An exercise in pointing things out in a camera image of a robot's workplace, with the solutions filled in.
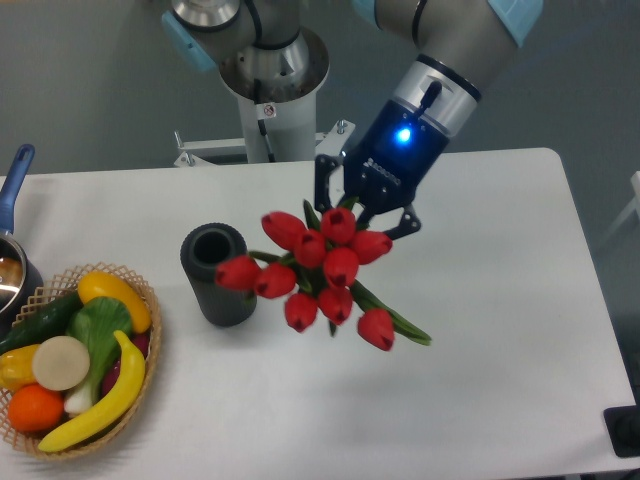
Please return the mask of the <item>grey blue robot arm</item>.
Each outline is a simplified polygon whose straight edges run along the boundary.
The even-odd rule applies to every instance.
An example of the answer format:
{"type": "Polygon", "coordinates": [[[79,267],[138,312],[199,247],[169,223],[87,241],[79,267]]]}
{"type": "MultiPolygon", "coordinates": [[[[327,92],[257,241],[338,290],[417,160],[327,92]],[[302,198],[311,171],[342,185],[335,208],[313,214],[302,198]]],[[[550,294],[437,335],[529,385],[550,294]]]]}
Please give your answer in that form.
{"type": "Polygon", "coordinates": [[[329,73],[321,38],[296,1],[174,1],[162,27],[195,69],[215,69],[236,97],[251,163],[311,160],[315,208],[330,208],[329,180],[343,172],[360,223],[402,213],[392,239],[420,229],[412,203],[424,176],[483,91],[523,45],[539,1],[357,1],[358,14],[411,42],[417,57],[352,147],[316,142],[316,95],[329,73]]]}

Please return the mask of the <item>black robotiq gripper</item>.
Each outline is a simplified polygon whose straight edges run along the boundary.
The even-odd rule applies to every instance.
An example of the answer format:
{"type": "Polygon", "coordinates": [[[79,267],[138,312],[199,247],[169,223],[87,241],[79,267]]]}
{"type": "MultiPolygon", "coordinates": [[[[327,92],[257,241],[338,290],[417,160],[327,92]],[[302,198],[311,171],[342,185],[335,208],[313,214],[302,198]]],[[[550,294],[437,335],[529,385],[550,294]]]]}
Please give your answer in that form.
{"type": "Polygon", "coordinates": [[[344,193],[363,206],[356,220],[358,231],[377,231],[391,240],[413,235],[422,222],[411,203],[419,183],[433,166],[449,139],[399,103],[389,100],[361,141],[346,154],[318,154],[314,160],[314,208],[334,207],[330,179],[344,168],[344,193]],[[374,219],[399,209],[396,223],[374,228],[374,219]]]}

